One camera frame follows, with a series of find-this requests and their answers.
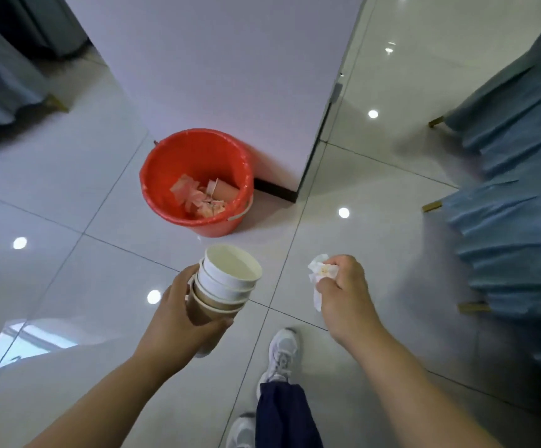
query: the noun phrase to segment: navy blue pants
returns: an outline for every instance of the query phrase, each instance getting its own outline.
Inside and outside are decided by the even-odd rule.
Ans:
[[[256,448],[322,448],[302,387],[269,382],[260,390]]]

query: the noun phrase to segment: bucket handle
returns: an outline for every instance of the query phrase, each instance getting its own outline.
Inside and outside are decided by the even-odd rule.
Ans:
[[[230,222],[231,220],[236,220],[236,219],[238,219],[238,218],[240,218],[240,217],[243,217],[245,214],[248,213],[248,211],[249,211],[250,208],[252,207],[252,204],[253,204],[253,203],[254,203],[254,195],[250,196],[250,202],[248,203],[248,206],[245,208],[245,210],[244,210],[242,213],[240,213],[240,214],[238,214],[238,215],[234,215],[233,217],[229,217],[229,218],[227,219],[227,221]]]

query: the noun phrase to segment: shoe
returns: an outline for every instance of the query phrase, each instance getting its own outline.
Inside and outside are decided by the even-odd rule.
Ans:
[[[260,399],[260,384],[265,382],[291,383],[291,373],[300,350],[296,332],[291,329],[281,329],[274,335],[268,347],[268,369],[258,382],[256,397]]]
[[[254,448],[256,442],[256,417],[245,413],[231,425],[227,436],[227,448]]]

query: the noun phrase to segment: hand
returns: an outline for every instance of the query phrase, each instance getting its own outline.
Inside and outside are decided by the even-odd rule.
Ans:
[[[325,264],[336,264],[339,272],[337,278],[322,278],[316,285],[322,294],[322,316],[331,336],[355,356],[358,345],[386,330],[370,299],[361,264],[345,254]]]
[[[189,266],[175,277],[133,354],[162,382],[185,368],[206,341],[220,338],[233,323],[231,319],[219,319],[196,326],[187,317],[187,281],[198,268],[198,264]]]

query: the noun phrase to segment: person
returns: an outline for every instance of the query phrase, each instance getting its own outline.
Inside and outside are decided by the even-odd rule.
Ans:
[[[326,263],[337,278],[316,285],[331,336],[363,368],[404,448],[501,448],[452,399],[430,382],[418,360],[380,323],[368,293],[364,269],[349,255]],[[120,447],[148,400],[184,368],[208,339],[232,321],[194,326],[185,311],[188,267],[164,293],[134,354],[104,377],[74,406],[38,435],[29,448]],[[295,331],[283,329],[269,349],[260,379],[255,419],[242,416],[231,426],[230,448],[319,448],[322,441],[303,389],[291,384],[300,357]]]

